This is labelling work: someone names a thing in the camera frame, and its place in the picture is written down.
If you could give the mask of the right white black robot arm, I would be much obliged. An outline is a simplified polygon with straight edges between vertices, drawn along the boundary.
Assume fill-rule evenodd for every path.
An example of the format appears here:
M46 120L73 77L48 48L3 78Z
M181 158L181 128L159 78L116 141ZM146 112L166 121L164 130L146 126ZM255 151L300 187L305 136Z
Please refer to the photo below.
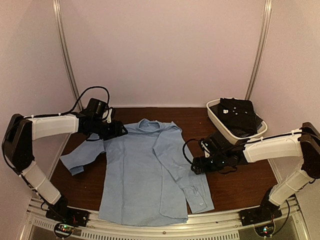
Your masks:
M230 143L220 132L200 140L204 156L189 163L191 170L202 173L222 171L225 167L237 170L238 165L253 164L273 158L301 157L296 169L265 194L256 210L259 220L268 220L290 196L320 177L320 134L310 123L288 133L269 137L245 138Z

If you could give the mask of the light blue long sleeve shirt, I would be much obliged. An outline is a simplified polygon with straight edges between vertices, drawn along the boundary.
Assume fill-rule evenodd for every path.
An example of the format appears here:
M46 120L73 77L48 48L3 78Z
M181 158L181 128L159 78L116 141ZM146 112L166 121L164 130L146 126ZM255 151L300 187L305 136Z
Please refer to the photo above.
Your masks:
M127 124L128 134L84 141L60 159L72 175L106 155L106 173L98 217L121 225L183 224L188 214L212 211L205 174L195 174L182 129L174 122L142 119Z

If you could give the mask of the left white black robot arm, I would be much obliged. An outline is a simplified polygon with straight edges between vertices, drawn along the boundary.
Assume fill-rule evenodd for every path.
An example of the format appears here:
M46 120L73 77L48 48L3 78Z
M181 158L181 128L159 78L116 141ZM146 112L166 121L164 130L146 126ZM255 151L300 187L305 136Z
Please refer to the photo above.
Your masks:
M107 141L124 136L128 131L121 121L114 119L113 109L106 102L91 98L80 112L70 110L31 116L14 114L1 145L8 165L40 198L54 205L51 211L61 222L69 221L72 211L59 202L62 194L37 165L33 143L46 137L75 133L96 134L98 140Z

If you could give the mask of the white plastic basket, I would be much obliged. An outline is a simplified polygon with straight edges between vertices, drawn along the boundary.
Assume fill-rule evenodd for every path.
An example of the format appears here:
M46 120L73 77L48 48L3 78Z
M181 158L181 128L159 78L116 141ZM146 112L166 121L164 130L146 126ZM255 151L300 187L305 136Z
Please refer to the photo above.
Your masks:
M206 109L211 122L232 144L246 138L259 138L268 130L250 100L219 98L207 102Z

